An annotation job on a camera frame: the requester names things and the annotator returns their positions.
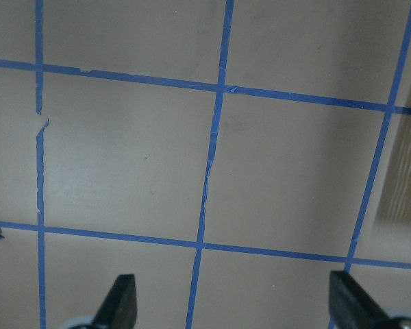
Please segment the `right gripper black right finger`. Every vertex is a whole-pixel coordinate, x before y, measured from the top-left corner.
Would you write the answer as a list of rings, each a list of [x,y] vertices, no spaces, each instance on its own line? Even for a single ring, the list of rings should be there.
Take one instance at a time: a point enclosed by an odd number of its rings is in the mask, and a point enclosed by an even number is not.
[[[346,271],[329,275],[329,314],[337,328],[376,328],[388,315]]]

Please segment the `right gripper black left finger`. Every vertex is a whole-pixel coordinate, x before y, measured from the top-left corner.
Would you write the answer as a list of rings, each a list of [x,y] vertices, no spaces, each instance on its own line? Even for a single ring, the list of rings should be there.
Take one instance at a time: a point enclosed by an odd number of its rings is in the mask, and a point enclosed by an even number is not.
[[[134,274],[119,275],[91,322],[91,328],[134,328],[138,316]]]

